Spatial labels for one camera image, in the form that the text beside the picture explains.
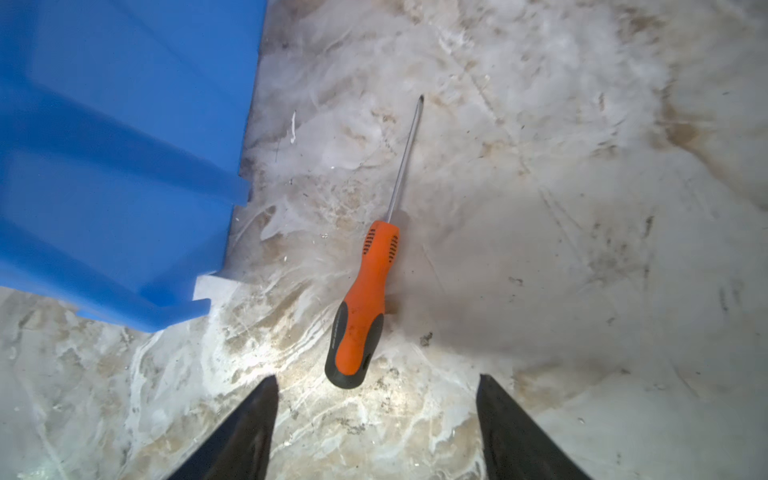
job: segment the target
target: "blue plastic container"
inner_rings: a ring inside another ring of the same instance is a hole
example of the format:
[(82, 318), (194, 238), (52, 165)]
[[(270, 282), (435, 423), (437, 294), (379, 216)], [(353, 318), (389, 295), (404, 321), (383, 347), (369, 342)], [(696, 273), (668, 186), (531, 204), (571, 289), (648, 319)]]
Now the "blue plastic container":
[(266, 0), (0, 4), (0, 283), (152, 332), (208, 313)]

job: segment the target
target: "dirty floor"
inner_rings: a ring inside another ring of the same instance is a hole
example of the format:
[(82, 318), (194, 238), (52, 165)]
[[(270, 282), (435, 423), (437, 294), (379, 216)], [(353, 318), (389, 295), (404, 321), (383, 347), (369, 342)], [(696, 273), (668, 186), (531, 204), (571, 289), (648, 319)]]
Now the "dirty floor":
[[(148, 335), (0, 291), (0, 477), (159, 480), (274, 372), (270, 479), (480, 479), (487, 372), (595, 479), (764, 478), (767, 19), (272, 2), (211, 314)], [(329, 328), (422, 93), (384, 333), (343, 391)]]

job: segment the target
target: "orange screwdriver handle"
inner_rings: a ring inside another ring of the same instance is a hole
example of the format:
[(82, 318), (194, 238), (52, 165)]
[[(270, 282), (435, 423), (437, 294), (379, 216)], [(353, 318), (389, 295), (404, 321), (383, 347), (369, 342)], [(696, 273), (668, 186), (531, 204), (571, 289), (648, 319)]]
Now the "orange screwdriver handle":
[(333, 320), (326, 376), (343, 389), (359, 386), (384, 327), (384, 286), (397, 256), (400, 229), (373, 222), (362, 246), (362, 263), (355, 283)]

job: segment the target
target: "black rubber grip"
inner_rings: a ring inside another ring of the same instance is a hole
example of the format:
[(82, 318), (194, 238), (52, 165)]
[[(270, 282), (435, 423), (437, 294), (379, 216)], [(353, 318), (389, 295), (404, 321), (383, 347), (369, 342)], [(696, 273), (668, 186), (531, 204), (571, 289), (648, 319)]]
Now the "black rubber grip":
[(477, 408), (489, 480), (590, 480), (490, 375)]
[(348, 316), (348, 309), (346, 302), (341, 302), (339, 310), (336, 312), (336, 318), (333, 320), (333, 330), (331, 331), (331, 345), (328, 349), (328, 357), (326, 358), (326, 376), (331, 383), (341, 389), (354, 389), (366, 378), (368, 372), (368, 365), (371, 363), (371, 357), (373, 351), (376, 350), (376, 345), (379, 344), (379, 339), (384, 329), (384, 315), (378, 315), (371, 324), (370, 330), (368, 330), (368, 336), (366, 337), (366, 345), (363, 349), (362, 364), (360, 368), (353, 375), (344, 375), (336, 368), (336, 351), (339, 349), (342, 339), (344, 338), (344, 332), (346, 332), (346, 321)]

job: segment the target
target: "screwdriver shaft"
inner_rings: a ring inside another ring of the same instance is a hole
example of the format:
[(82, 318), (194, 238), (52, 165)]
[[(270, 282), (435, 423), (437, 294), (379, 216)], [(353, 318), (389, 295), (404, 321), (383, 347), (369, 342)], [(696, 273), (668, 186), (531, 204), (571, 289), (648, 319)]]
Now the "screwdriver shaft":
[(411, 146), (413, 145), (413, 137), (416, 133), (416, 127), (419, 125), (419, 119), (422, 116), (422, 109), (424, 108), (424, 95), (419, 97), (419, 101), (416, 103), (416, 113), (413, 115), (413, 123), (411, 124), (411, 132), (408, 134), (408, 142), (406, 143), (406, 151), (402, 154), (402, 161), (400, 162), (400, 170), (397, 172), (397, 180), (395, 180), (395, 191), (392, 192), (392, 199), (389, 201), (389, 209), (386, 212), (386, 223), (391, 223), (392, 213), (395, 212), (395, 206), (397, 205), (398, 196), (400, 194), (400, 185), (402, 184), (403, 174), (406, 171), (406, 164), (408, 163), (408, 157), (411, 156)]

